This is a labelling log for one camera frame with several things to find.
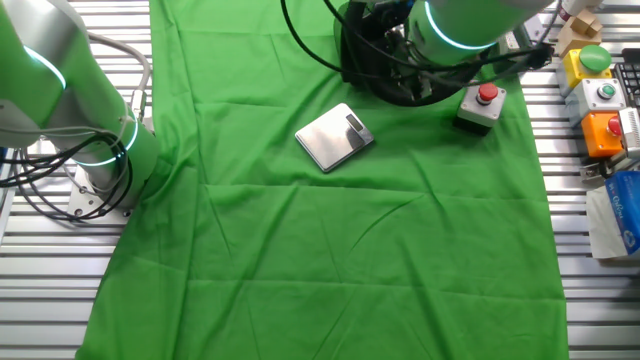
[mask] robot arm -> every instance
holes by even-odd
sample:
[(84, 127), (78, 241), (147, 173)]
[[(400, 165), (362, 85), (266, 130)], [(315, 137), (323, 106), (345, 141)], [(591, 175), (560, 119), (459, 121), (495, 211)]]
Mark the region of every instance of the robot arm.
[[(121, 204), (133, 207), (155, 167), (158, 144), (96, 63), (80, 16), (66, 0), (0, 0), (0, 38), (0, 146), (27, 147), (39, 130), (93, 128), (118, 134), (133, 170)], [(48, 137), (63, 151), (93, 134), (69, 130), (61, 135)], [(118, 173), (113, 144), (92, 143), (73, 159), (96, 188), (117, 181), (124, 191), (127, 179)]]
[[(350, 1), (340, 10), (324, 2), (336, 17), (343, 80), (394, 105), (424, 106), (469, 86), (483, 65), (497, 61), (487, 59), (495, 41), (551, 1), (384, 1), (373, 9)], [(550, 49), (539, 41), (497, 78), (544, 64)]]

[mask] white box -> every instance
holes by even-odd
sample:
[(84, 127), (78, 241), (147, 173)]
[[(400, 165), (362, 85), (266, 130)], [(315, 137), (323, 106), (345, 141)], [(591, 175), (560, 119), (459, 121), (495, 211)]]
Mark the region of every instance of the white box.
[(492, 128), (500, 118), (507, 91), (498, 88), (498, 96), (489, 105), (482, 105), (477, 100), (480, 86), (470, 86), (458, 109), (458, 117), (475, 124)]
[[(609, 100), (598, 95), (598, 89), (611, 85), (616, 89)], [(565, 99), (565, 114), (572, 127), (580, 125), (591, 111), (619, 111), (626, 107), (626, 100), (617, 79), (584, 79)]]

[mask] black cable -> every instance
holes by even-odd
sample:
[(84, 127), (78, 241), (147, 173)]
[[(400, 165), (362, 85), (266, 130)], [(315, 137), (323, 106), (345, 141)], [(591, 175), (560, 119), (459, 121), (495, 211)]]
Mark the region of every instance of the black cable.
[[(110, 140), (117, 140), (116, 137), (112, 137)], [(113, 197), (115, 196), (115, 194), (118, 191), (118, 187), (114, 187), (112, 189), (112, 191), (109, 193), (109, 195), (107, 196), (107, 199), (105, 199), (105, 201), (98, 206), (96, 209), (94, 209), (93, 211), (89, 212), (88, 214), (82, 215), (82, 216), (76, 216), (75, 214), (69, 214), (63, 210), (61, 210), (60, 208), (56, 207), (54, 204), (52, 204), (50, 201), (48, 201), (44, 196), (42, 196), (42, 194), (39, 192), (38, 188), (36, 187), (36, 185), (33, 182), (29, 182), (29, 185), (31, 186), (31, 189), (33, 190), (34, 194), (36, 194), (36, 196), (38, 196), (46, 205), (48, 205), (50, 208), (52, 208), (56, 213), (58, 214), (51, 214), (48, 213), (46, 211), (44, 211), (43, 209), (41, 209), (38, 205), (36, 205), (30, 198), (29, 196), (26, 194), (26, 191), (23, 188), (23, 184), (19, 184), (18, 187), (22, 193), (22, 195), (25, 197), (25, 200), (36, 210), (38, 211), (38, 213), (42, 214), (43, 216), (46, 216), (50, 219), (53, 220), (69, 220), (69, 221), (83, 221), (83, 220), (92, 220), (92, 219), (97, 219), (99, 217), (102, 217), (106, 214), (108, 214), (109, 212), (113, 211), (116, 207), (118, 207), (118, 205), (120, 205), (120, 203), (124, 200), (124, 198), (127, 196), (127, 194), (129, 193), (129, 190), (131, 189), (132, 183), (133, 183), (133, 169), (132, 169), (132, 165), (131, 165), (131, 159), (129, 159), (128, 156), (126, 156), (126, 148), (124, 147), (124, 145), (122, 144), (122, 142), (119, 142), (117, 144), (117, 149), (116, 148), (112, 148), (112, 152), (113, 152), (113, 156), (116, 157), (116, 166), (118, 171), (121, 172), (122, 171), (128, 171), (129, 172), (129, 176), (128, 176), (128, 181), (127, 181), (127, 186), (124, 189), (123, 193), (120, 195), (120, 197), (118, 198), (118, 200), (116, 200), (116, 202), (108, 209), (104, 210), (104, 208), (109, 204), (109, 202), (113, 199)], [(125, 170), (123, 164), (121, 164), (121, 160), (120, 159), (127, 159), (127, 168)]]
[(298, 35), (298, 32), (296, 31), (295, 27), (293, 26), (293, 23), (291, 22), (291, 17), (289, 16), (289, 10), (287, 9), (286, 0), (280, 0), (280, 6), (282, 8), (282, 14), (284, 15), (284, 21), (287, 23), (287, 27), (289, 28), (289, 32), (293, 36), (293, 39), (296, 41), (298, 46), (300, 46), (300, 48), (305, 53), (307, 53), (307, 55), (309, 55), (313, 60), (317, 61), (321, 65), (323, 65), (323, 66), (325, 66), (325, 67), (327, 67), (327, 68), (329, 68), (329, 69), (331, 69), (333, 71), (339, 72), (339, 73), (353, 75), (353, 76), (360, 76), (360, 77), (365, 77), (365, 78), (371, 78), (371, 79), (400, 80), (402, 78), (400, 76), (398, 76), (398, 77), (391, 77), (391, 76), (384, 77), (384, 76), (377, 76), (377, 75), (353, 72), (353, 71), (342, 69), (342, 68), (340, 68), (340, 67), (338, 67), (336, 65), (333, 65), (330, 62), (324, 60), (323, 58), (318, 56), (316, 53), (314, 53), (311, 49), (309, 49), (309, 47), (300, 38), (300, 35)]
[[(72, 156), (74, 156), (75, 154), (77, 154), (80, 150), (82, 150), (83, 148), (89, 146), (90, 144), (94, 143), (94, 142), (101, 142), (101, 141), (108, 141), (109, 140), (109, 136), (107, 136), (107, 134), (96, 134), (94, 136), (92, 136), (91, 138), (83, 141), (81, 144), (60, 152), (56, 155), (52, 155), (52, 156), (46, 156), (46, 157), (41, 157), (38, 159), (33, 159), (33, 160), (29, 160), (29, 159), (21, 159), (21, 160), (9, 160), (9, 159), (2, 159), (0, 160), (0, 164), (17, 164), (17, 165), (31, 165), (34, 166), (33, 169), (30, 170), (25, 170), (22, 173), (17, 173), (15, 176), (11, 176), (7, 179), (3, 179), (0, 181), (0, 188), (8, 188), (8, 187), (15, 187), (18, 185), (24, 185), (27, 184), (29, 182), (33, 182), (36, 180), (40, 180), (50, 174), (52, 174), (54, 171), (56, 171), (57, 169), (59, 169), (60, 167), (62, 167), (64, 165), (64, 163), (66, 161), (68, 161), (69, 159), (71, 159)], [(47, 169), (43, 172), (40, 172), (38, 174), (33, 175), (35, 172), (39, 171), (39, 170), (44, 170)]]
[[(364, 11), (364, 3), (352, 2), (349, 3), (345, 9), (344, 16), (353, 27), (359, 29), (364, 22)], [(365, 47), (351, 32), (343, 31), (342, 38), (345, 42), (344, 47), (349, 51), (355, 68), (358, 71), (367, 74), (380, 74), (381, 71), (389, 67), (388, 61), (378, 56), (378, 54), (374, 53), (371, 49)], [(479, 56), (483, 57), (486, 55), (488, 55), (487, 51), (480, 53)], [(469, 69), (449, 73), (446, 76), (452, 80), (467, 83), (473, 80), (478, 71), (480, 71), (480, 68), (480, 66), (474, 66)], [(431, 85), (431, 95), (422, 97), (416, 96), (414, 90), (404, 86), (398, 86), (398, 84), (384, 81), (370, 81), (368, 79), (363, 80), (368, 90), (376, 97), (390, 104), (403, 107), (431, 105), (460, 91), (460, 87), (447, 87), (434, 83)]]

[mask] green fabric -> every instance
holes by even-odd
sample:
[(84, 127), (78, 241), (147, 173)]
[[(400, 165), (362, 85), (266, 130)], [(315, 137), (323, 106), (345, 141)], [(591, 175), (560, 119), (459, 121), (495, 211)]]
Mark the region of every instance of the green fabric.
[[(290, 0), (334, 63), (330, 14)], [(567, 359), (517, 80), (486, 137), (462, 94), (398, 108), (293, 42), (277, 0), (152, 0), (161, 160), (79, 359)], [(340, 102), (376, 142), (323, 174), (295, 132)]]

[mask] silver box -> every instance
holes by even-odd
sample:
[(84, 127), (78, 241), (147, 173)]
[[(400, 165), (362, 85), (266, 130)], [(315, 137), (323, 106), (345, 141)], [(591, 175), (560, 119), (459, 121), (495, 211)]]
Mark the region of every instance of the silver box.
[(373, 135), (346, 104), (340, 104), (296, 133), (322, 171), (328, 172), (373, 141)]

